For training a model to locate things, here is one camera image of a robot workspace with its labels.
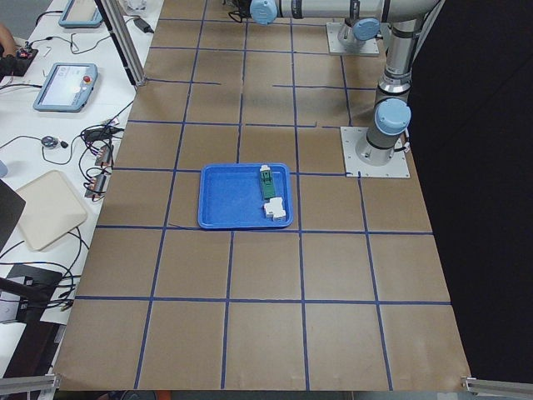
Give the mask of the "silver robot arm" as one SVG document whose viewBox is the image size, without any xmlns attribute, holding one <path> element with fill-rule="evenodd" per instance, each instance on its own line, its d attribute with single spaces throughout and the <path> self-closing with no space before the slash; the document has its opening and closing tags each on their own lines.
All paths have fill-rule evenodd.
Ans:
<svg viewBox="0 0 533 400">
<path fill-rule="evenodd" d="M 380 25 L 374 17 L 346 18 L 337 38 L 345 47 L 360 47 L 379 33 Z"/>
<path fill-rule="evenodd" d="M 407 98 L 411 70 L 426 17 L 437 1 L 245 1 L 244 16 L 268 25 L 276 18 L 344 18 L 345 44 L 373 39 L 383 23 L 391 25 L 384 71 L 376 86 L 373 122 L 356 145 L 357 156 L 373 166 L 392 158 L 398 138 L 411 120 Z"/>
</svg>

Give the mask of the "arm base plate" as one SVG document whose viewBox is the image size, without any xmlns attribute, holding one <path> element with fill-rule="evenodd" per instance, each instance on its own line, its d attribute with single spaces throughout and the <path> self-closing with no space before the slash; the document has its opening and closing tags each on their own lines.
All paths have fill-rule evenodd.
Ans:
<svg viewBox="0 0 533 400">
<path fill-rule="evenodd" d="M 352 27 L 344 22 L 328 22 L 326 34 L 330 55 L 378 57 L 380 54 L 375 38 L 366 41 L 356 39 Z"/>
<path fill-rule="evenodd" d="M 398 139 L 394 147 L 381 150 L 366 137 L 367 127 L 341 127 L 345 175 L 353 178 L 409 178 L 406 153 Z"/>
</svg>

